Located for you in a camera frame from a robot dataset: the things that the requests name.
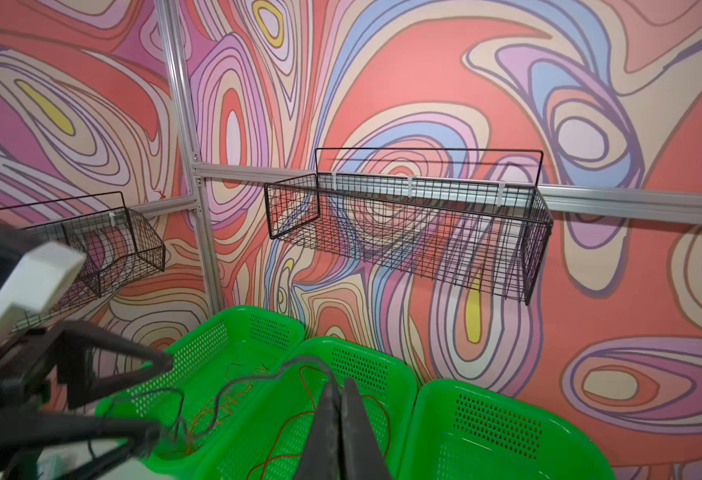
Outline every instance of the perforated plastic basket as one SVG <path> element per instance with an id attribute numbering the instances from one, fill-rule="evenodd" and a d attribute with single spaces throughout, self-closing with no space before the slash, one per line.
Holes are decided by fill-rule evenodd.
<path id="1" fill-rule="evenodd" d="M 201 432 L 209 425 L 212 413 L 200 416 L 199 412 L 209 410 L 227 379 L 281 365 L 305 335 L 303 324 L 288 316 L 254 306 L 229 308 L 166 349 L 173 354 L 171 371 L 115 396 L 134 396 L 162 387 L 179 388 L 185 393 L 183 418 L 189 426 L 196 421 L 195 432 Z M 260 387 L 258 382 L 251 388 L 236 386 L 232 394 L 236 401 L 229 403 L 225 398 L 221 401 L 229 403 L 227 410 L 220 410 L 218 419 L 222 420 L 211 433 L 195 441 L 190 450 L 188 446 L 178 448 L 169 442 L 161 443 L 143 463 L 157 473 L 192 478 L 214 439 L 233 423 Z M 170 427 L 177 417 L 179 403 L 180 396 L 166 392 L 117 403 L 109 411 L 111 398 L 106 398 L 97 406 L 96 414 L 149 418 Z"/>
<path id="2" fill-rule="evenodd" d="M 401 360 L 363 346 L 331 337 L 305 341 L 291 356 L 313 355 L 324 360 L 342 384 L 356 380 L 385 463 L 393 474 L 398 468 L 417 391 L 412 371 Z M 314 409 L 326 376 L 294 366 L 263 385 L 246 410 L 216 441 L 196 472 L 196 480 L 221 478 L 292 478 L 306 443 L 313 414 L 291 417 Z M 263 475 L 263 463 L 273 458 Z"/>
<path id="3" fill-rule="evenodd" d="M 598 447 L 566 420 L 442 379 L 418 394 L 398 478 L 615 477 Z"/>

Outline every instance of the psychedelic patterned wall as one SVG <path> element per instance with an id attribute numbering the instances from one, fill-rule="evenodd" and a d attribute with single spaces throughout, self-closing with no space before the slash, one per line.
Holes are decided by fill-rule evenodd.
<path id="1" fill-rule="evenodd" d="M 702 192 L 702 2 L 180 7 L 202 161 L 541 148 L 548 183 Z M 504 165 L 499 178 L 530 175 L 527 158 Z M 261 185 L 208 188 L 227 306 L 391 353 L 421 382 L 463 379 L 547 408 L 621 479 L 702 478 L 702 226 L 559 216 L 525 306 L 270 241 Z"/>
<path id="2" fill-rule="evenodd" d="M 184 194 L 152 1 L 0 0 L 0 206 L 121 191 L 134 205 Z M 24 226 L 120 205 L 117 196 L 2 215 Z M 71 318 L 163 347 L 209 318 L 191 218 L 150 221 L 166 271 Z M 137 365 L 107 353 L 101 375 Z M 52 402 L 65 404 L 55 389 Z"/>

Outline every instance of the zip tie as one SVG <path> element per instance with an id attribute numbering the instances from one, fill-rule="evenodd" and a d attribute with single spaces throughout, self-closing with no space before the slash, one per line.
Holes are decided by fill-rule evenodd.
<path id="1" fill-rule="evenodd" d="M 505 193 L 505 180 L 500 180 L 500 185 L 498 186 L 498 201 L 497 206 L 503 206 L 503 195 Z"/>

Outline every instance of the wire mesh basket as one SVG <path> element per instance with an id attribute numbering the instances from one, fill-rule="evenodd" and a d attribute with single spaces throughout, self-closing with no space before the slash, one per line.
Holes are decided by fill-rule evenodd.
<path id="1" fill-rule="evenodd" d="M 104 204 L 94 199 L 118 195 L 122 206 L 96 210 Z M 86 214 L 73 212 L 89 211 Z M 127 283 L 164 271 L 164 242 L 138 212 L 124 206 L 121 192 L 48 200 L 0 208 L 0 220 L 23 219 L 38 215 L 75 215 L 51 222 L 25 226 L 39 240 L 54 241 L 87 254 L 76 280 L 49 310 L 26 312 L 15 330 L 46 322 L 118 291 Z"/>
<path id="2" fill-rule="evenodd" d="M 317 171 L 265 191 L 272 239 L 527 304 L 554 222 L 537 180 Z"/>

